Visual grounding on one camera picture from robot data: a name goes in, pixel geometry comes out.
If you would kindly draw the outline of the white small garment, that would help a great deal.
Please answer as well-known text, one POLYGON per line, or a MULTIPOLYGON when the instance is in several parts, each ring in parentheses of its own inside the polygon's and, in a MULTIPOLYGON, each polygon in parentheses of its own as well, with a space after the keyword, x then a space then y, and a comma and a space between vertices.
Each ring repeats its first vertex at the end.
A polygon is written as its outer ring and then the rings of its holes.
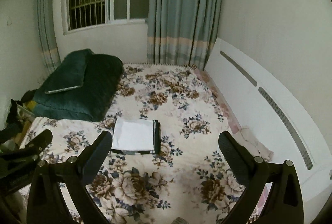
POLYGON ((154 149, 155 122, 152 120, 126 120, 118 118, 112 136, 112 149, 121 151, 152 151, 154 149))

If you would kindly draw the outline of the pink cloth by headboard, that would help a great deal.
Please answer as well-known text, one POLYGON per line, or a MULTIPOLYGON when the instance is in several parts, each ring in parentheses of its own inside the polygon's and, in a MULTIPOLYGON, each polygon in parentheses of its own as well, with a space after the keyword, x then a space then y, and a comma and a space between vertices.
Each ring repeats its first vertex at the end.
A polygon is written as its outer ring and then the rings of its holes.
POLYGON ((242 145, 253 155, 260 156, 266 162, 270 162, 273 157, 273 151, 262 144, 256 136, 254 136, 248 127, 240 130, 240 138, 242 145))

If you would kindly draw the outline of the dark green folded quilt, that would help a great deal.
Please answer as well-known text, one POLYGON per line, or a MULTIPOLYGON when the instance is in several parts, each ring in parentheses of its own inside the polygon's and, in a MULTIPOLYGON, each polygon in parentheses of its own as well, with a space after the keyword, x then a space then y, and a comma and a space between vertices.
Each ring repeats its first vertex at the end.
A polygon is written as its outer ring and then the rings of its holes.
POLYGON ((122 61, 91 49, 69 53, 34 94, 33 113, 50 119, 101 121, 124 73, 122 61))

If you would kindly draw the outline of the white bed headboard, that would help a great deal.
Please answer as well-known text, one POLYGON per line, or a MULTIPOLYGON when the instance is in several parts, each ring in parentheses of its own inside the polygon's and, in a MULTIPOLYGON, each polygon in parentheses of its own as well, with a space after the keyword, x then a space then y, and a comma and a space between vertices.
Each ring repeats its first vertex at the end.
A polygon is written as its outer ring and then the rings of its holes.
POLYGON ((206 71, 239 124, 273 151, 272 162, 294 163, 303 200, 325 203, 331 194, 331 153, 300 102, 259 63, 220 38, 206 71))

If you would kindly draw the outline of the floral bed blanket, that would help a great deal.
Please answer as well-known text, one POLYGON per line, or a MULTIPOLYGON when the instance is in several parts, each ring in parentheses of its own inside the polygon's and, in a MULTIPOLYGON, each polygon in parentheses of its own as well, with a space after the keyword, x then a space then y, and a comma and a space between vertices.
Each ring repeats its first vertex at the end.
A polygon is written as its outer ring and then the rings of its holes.
POLYGON ((244 191, 218 148, 230 131, 213 92, 189 67, 126 64, 100 122, 37 117, 23 144, 53 134, 41 157, 49 163, 78 155, 117 119, 160 123, 160 153, 109 153, 87 190, 111 223, 221 223, 244 191))

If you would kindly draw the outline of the teal left curtain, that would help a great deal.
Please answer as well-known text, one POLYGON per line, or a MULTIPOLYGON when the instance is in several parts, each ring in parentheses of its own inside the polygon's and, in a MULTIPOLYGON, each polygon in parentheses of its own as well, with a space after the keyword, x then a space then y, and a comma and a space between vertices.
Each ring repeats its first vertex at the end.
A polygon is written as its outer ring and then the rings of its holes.
POLYGON ((37 0, 37 24, 44 65, 51 74, 61 64, 55 36, 53 0, 37 0))

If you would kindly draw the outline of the dark striped folded garment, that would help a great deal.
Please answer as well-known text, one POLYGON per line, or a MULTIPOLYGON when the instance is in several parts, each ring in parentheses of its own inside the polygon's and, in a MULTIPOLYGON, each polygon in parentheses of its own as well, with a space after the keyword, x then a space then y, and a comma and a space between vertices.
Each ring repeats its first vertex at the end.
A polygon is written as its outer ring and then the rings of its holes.
POLYGON ((129 154, 129 155, 144 155, 144 154, 160 154, 161 151, 161 136, 160 136, 160 123, 157 120, 155 122, 155 133, 154 133, 154 149, 152 151, 121 151, 111 148, 111 151, 118 154, 129 154))

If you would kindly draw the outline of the teal striped curtain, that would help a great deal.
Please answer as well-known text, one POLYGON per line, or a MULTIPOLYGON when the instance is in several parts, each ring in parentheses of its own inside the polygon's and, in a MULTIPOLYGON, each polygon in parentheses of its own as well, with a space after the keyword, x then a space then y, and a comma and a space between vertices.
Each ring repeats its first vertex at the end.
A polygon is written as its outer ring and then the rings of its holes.
POLYGON ((204 69, 217 38, 222 0, 149 0, 147 60, 204 69))

